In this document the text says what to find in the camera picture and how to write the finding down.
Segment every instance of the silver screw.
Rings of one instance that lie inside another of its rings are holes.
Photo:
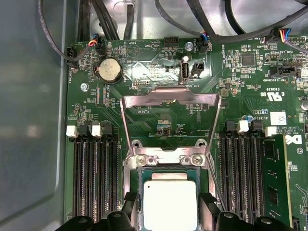
[[[201,165],[202,164],[202,157],[200,155],[194,155],[192,157],[192,162],[195,164],[195,165]]]
[[[137,164],[138,166],[144,165],[145,162],[146,162],[146,159],[145,159],[145,157],[144,157],[143,155],[137,156],[137,158],[136,158],[136,164]]]
[[[271,220],[267,219],[267,218],[262,218],[261,221],[264,223],[264,224],[267,224],[267,225],[270,225],[271,224]]]
[[[193,43],[192,42],[186,42],[184,48],[187,51],[192,51],[193,50]]]
[[[227,218],[232,218],[233,214],[232,213],[225,213],[224,216],[227,217]]]
[[[83,92],[86,92],[89,90],[89,85],[87,83],[82,83],[80,85],[80,90],[82,90]]]

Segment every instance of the barcode sticker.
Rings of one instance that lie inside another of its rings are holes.
[[[287,117],[285,112],[271,112],[270,113],[271,125],[287,125]]]

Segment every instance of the chip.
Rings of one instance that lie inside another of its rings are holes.
[[[242,66],[255,66],[255,54],[253,53],[243,53],[242,54]]]

